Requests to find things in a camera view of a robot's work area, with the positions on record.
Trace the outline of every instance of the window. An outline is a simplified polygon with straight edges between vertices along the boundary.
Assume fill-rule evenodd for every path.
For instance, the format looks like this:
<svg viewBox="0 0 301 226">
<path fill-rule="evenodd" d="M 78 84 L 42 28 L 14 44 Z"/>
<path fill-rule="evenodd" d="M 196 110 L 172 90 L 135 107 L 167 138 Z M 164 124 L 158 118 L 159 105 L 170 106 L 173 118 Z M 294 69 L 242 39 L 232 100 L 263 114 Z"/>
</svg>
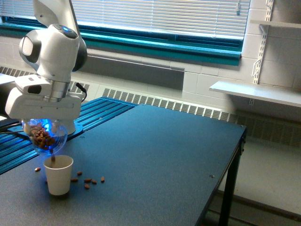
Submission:
<svg viewBox="0 0 301 226">
<path fill-rule="evenodd" d="M 226 64 L 236 65 L 250 0 L 72 0 L 72 3 L 88 44 L 95 40 L 111 45 L 122 43 L 128 47 L 188 53 L 195 58 L 208 58 L 209 62 L 220 58 Z M 32 0 L 1 0 L 0 15 L 2 27 L 39 26 Z"/>
</svg>

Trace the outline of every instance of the paper cup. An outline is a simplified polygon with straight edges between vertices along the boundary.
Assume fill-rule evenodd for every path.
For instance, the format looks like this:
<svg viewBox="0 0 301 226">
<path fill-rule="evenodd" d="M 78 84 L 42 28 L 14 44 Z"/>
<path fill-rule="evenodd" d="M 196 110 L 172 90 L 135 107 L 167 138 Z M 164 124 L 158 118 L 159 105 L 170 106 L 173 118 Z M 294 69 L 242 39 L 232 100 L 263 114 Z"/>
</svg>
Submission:
<svg viewBox="0 0 301 226">
<path fill-rule="evenodd" d="M 67 155 L 56 155 L 55 162 L 48 158 L 44 161 L 48 190 L 50 194 L 66 194 L 70 189 L 73 159 Z"/>
</svg>

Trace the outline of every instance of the table leg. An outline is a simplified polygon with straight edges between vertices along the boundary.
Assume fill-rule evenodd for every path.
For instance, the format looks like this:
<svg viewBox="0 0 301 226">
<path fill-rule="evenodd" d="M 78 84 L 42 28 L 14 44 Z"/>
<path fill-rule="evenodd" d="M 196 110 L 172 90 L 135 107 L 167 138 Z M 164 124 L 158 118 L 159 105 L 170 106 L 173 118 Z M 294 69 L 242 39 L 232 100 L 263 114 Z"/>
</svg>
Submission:
<svg viewBox="0 0 301 226">
<path fill-rule="evenodd" d="M 236 156 L 234 157 L 227 174 L 227 180 L 226 180 L 226 186 L 225 191 L 222 199 L 222 210 L 219 220 L 219 226 L 227 226 L 229 215 L 230 215 L 230 209 L 234 194 L 234 188 L 236 183 L 236 177 L 238 172 L 238 166 L 239 166 L 239 160 L 241 156 L 241 145 L 239 147 L 239 150 L 236 153 Z"/>
</svg>

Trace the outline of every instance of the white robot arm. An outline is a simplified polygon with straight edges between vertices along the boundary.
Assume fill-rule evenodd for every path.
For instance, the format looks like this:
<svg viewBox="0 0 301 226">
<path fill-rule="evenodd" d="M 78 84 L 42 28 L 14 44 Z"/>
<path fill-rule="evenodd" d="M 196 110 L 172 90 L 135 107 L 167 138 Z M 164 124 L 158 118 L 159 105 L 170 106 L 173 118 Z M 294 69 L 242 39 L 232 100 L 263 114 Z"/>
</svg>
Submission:
<svg viewBox="0 0 301 226">
<path fill-rule="evenodd" d="M 68 134 L 75 131 L 81 99 L 68 92 L 71 72 L 87 58 L 71 0 L 33 0 L 37 20 L 47 29 L 33 30 L 22 38 L 19 52 L 37 74 L 16 78 L 6 103 L 15 119 L 61 120 Z"/>
</svg>

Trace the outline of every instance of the window sill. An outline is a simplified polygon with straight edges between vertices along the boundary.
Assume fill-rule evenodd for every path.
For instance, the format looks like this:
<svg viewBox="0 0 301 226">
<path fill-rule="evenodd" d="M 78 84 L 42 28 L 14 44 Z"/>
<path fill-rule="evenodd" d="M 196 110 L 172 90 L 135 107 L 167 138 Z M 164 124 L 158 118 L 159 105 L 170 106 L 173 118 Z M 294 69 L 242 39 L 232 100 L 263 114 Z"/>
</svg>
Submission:
<svg viewBox="0 0 301 226">
<path fill-rule="evenodd" d="M 23 37 L 31 30 L 41 27 L 3 23 L 0 24 L 1 34 Z M 208 62 L 214 64 L 239 64 L 241 52 L 195 47 L 175 44 L 172 41 L 153 41 L 151 39 L 135 39 L 129 35 L 102 35 L 81 31 L 88 48 L 104 48 L 131 52 L 133 54 L 146 54 L 155 57 L 167 57 L 175 60 L 188 60 L 195 62 Z"/>
</svg>

